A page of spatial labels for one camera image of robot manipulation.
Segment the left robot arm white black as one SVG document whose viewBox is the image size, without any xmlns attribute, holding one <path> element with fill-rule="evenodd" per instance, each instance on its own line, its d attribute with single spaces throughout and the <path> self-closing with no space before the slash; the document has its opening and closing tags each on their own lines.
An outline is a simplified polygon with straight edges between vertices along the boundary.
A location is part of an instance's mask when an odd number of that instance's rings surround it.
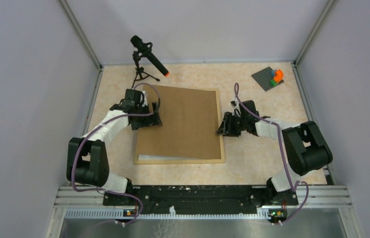
<svg viewBox="0 0 370 238">
<path fill-rule="evenodd" d="M 148 103 L 145 91 L 127 89 L 124 98 L 90 132 L 69 141 L 67 179 L 72 184 L 115 192 L 115 199 L 122 205 L 131 203 L 134 192 L 128 188 L 129 180 L 110 171 L 106 147 L 128 126 L 132 130 L 161 126 L 160 103 L 161 98 Z"/>
</svg>

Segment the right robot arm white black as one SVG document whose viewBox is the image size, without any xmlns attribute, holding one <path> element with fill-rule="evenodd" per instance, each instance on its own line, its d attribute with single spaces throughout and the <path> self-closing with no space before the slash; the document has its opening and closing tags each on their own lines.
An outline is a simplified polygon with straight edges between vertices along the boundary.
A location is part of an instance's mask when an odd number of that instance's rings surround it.
<svg viewBox="0 0 370 238">
<path fill-rule="evenodd" d="M 333 154 L 314 121 L 288 123 L 270 117 L 260 117 L 254 101 L 231 102 L 232 112 L 226 112 L 217 135 L 239 137 L 243 131 L 258 137 L 278 141 L 283 169 L 267 180 L 265 198 L 279 204 L 285 192 L 296 188 L 302 179 L 330 164 Z"/>
</svg>

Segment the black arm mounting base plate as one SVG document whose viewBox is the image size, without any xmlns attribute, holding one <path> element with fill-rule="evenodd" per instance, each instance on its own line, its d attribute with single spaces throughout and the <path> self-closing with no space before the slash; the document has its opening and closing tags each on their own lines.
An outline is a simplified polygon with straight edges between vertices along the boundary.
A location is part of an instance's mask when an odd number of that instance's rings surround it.
<svg viewBox="0 0 370 238">
<path fill-rule="evenodd" d="M 299 204 L 295 192 L 276 192 L 269 185 L 136 185 L 127 194 L 105 192 L 103 205 L 139 209 L 143 204 L 143 215 L 166 214 L 171 208 L 178 215 L 237 215 Z"/>
</svg>

